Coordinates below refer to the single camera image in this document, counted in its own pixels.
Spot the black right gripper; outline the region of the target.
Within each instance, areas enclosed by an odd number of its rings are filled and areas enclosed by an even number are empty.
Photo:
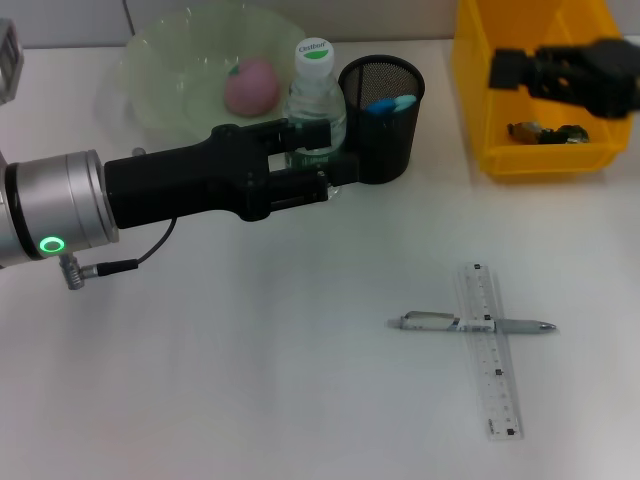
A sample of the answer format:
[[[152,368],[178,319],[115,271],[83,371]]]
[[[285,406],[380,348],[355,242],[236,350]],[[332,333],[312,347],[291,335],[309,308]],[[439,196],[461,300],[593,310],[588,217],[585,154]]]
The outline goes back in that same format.
[[[492,72],[491,89],[518,90],[524,86],[532,98],[560,103],[587,103],[596,117],[625,118],[639,111],[639,46],[622,39],[601,39],[585,46],[540,47],[529,55],[523,49],[496,49],[492,70],[515,71],[535,62],[543,66],[575,66],[582,58],[594,75],[581,69]]]

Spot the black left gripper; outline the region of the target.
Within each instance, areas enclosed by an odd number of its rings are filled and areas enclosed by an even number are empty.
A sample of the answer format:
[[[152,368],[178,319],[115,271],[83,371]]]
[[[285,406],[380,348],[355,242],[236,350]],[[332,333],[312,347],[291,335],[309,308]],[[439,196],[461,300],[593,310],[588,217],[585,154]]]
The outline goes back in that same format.
[[[334,190],[359,181],[354,153],[269,174],[267,153],[330,146],[328,120],[296,123],[283,118],[244,128],[224,125],[191,146],[105,163],[107,197],[120,229],[212,210],[259,221],[271,209],[328,201]]]

